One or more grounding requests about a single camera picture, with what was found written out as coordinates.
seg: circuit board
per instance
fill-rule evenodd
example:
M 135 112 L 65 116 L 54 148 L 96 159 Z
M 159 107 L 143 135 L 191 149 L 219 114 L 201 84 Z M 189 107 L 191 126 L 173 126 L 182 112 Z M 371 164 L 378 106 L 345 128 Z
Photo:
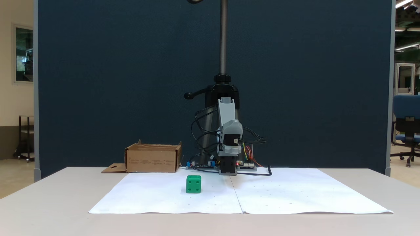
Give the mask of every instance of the circuit board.
M 219 167 L 215 165 L 214 162 L 212 162 L 210 165 L 196 165 L 195 163 L 193 163 L 193 166 L 195 169 L 200 169 L 200 170 L 216 170 L 219 171 Z M 193 168 L 191 168 L 190 163 L 187 162 L 187 165 L 185 166 L 186 170 L 193 170 Z M 254 163 L 244 163 L 242 161 L 237 161 L 236 162 L 236 170 L 237 171 L 257 171 L 257 167 Z

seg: ceiling light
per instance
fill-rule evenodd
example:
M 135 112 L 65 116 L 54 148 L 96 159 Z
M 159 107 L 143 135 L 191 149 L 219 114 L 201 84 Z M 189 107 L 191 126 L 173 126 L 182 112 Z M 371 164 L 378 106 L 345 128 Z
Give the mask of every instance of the ceiling light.
M 411 3 L 413 0 L 400 0 L 396 3 L 395 8 L 400 8 L 404 5 L 406 5 L 407 3 Z
M 403 49 L 407 49 L 407 48 L 410 48 L 410 47 L 415 47 L 415 46 L 418 46 L 418 45 L 420 45 L 420 42 L 416 42 L 416 43 L 407 44 L 407 45 L 404 45 L 404 46 L 401 46 L 401 47 L 397 47 L 397 48 L 395 48 L 395 50 L 396 51 L 401 51 Z

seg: floor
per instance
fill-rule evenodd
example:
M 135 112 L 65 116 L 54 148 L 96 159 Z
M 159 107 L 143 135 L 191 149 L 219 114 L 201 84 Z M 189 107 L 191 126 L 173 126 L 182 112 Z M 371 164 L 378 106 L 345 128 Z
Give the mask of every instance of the floor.
M 35 163 L 26 159 L 0 160 L 0 199 L 34 182 Z
M 406 147 L 391 146 L 391 153 L 409 151 Z M 415 157 L 410 168 L 405 167 L 406 160 L 391 157 L 391 177 L 420 188 L 420 157 Z M 26 163 L 23 159 L 0 160 L 0 199 L 32 184 L 34 167 L 34 162 Z

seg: white table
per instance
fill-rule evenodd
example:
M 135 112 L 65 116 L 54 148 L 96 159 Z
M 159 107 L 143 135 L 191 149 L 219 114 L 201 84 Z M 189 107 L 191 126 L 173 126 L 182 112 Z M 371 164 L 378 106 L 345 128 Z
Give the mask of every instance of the white table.
M 420 235 L 420 189 L 372 170 L 320 169 L 395 214 L 89 214 L 126 175 L 103 169 L 66 168 L 0 199 L 0 235 Z

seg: clamp handle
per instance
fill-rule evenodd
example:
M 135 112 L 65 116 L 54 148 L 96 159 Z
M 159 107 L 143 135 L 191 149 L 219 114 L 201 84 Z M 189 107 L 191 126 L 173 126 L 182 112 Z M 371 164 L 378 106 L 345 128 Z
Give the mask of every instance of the clamp handle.
M 184 98 L 185 99 L 187 99 L 187 100 L 191 100 L 191 99 L 193 99 L 195 96 L 197 96 L 197 95 L 200 95 L 200 94 L 203 94 L 203 93 L 205 93 L 206 92 L 206 89 L 202 89 L 202 90 L 199 90 L 199 91 L 197 91 L 197 92 L 195 92 L 195 93 L 185 93 L 184 94 Z
M 203 0 L 187 0 L 187 2 L 191 3 L 191 4 L 197 4 L 202 2 Z

